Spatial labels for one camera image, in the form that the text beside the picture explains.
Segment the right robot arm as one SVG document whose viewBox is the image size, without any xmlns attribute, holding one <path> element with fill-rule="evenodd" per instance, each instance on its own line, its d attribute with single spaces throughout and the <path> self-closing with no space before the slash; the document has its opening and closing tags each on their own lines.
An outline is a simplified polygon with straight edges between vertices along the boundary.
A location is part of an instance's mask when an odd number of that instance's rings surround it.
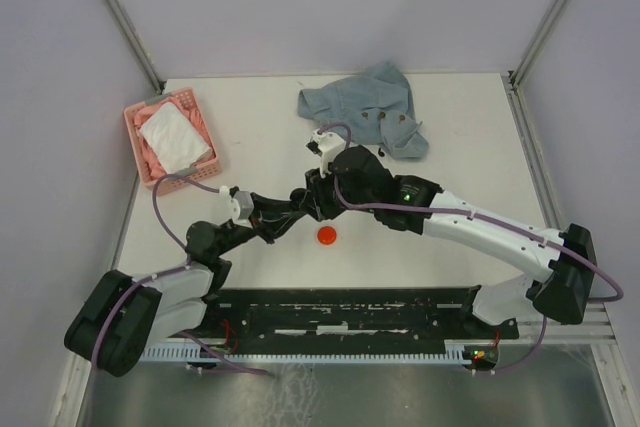
<svg viewBox="0 0 640 427">
<path fill-rule="evenodd" d="M 458 315 L 467 336 L 481 338 L 504 321 L 539 313 L 561 324 L 583 321 L 593 284 L 590 232 L 536 228 L 478 209 L 440 185 L 394 175 L 362 146 L 310 141 L 320 167 L 308 174 L 313 211 L 322 220 L 367 212 L 391 230 L 459 243 L 511 265 L 519 276 L 471 289 Z"/>
</svg>

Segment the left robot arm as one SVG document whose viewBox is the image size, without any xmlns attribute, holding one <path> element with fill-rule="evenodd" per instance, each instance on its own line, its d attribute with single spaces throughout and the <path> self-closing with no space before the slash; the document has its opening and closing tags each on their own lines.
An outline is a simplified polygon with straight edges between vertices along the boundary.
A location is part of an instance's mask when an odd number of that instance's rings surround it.
<svg viewBox="0 0 640 427">
<path fill-rule="evenodd" d="M 209 337 L 221 325 L 207 304 L 224 285 L 231 264 L 224 254 L 254 238 L 272 243 L 305 212 L 305 193 L 275 200 L 232 189 L 225 193 L 230 218 L 222 224 L 193 223 L 186 232 L 186 259 L 176 267 L 132 276 L 104 274 L 64 336 L 70 352 L 99 370 L 121 377 L 144 351 L 185 330 Z"/>
</svg>

